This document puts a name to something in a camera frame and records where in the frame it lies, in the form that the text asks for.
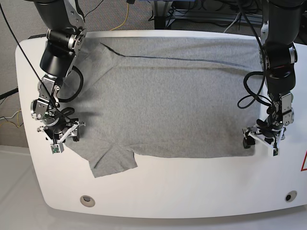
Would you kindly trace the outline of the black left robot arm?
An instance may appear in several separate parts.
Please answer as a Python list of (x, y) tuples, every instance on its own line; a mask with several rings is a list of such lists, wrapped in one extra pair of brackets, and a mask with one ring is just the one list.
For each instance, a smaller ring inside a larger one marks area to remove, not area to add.
[(267, 106), (267, 118), (243, 129), (243, 146), (251, 148), (256, 141), (279, 153), (286, 126), (293, 123), (292, 108), (295, 68), (298, 60), (294, 40), (299, 34), (305, 0), (262, 1), (261, 34), (256, 36), (260, 49), (262, 71), (248, 73), (243, 85), (252, 97), (251, 103)]

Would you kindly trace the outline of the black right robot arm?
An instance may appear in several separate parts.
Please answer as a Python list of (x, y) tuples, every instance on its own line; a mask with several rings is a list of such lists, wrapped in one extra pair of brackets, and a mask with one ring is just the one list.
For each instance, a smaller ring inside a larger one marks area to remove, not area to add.
[[(44, 124), (40, 131), (52, 145), (63, 143), (69, 136), (78, 141), (79, 120), (69, 118), (74, 109), (59, 108), (61, 103), (74, 100), (83, 87), (83, 75), (74, 63), (87, 33), (85, 15), (76, 0), (35, 0), (34, 5), (48, 31), (40, 61), (45, 75), (38, 84), (39, 97), (31, 104), (31, 115)], [(71, 71), (79, 75), (79, 88), (70, 98), (61, 99), (58, 93)]]

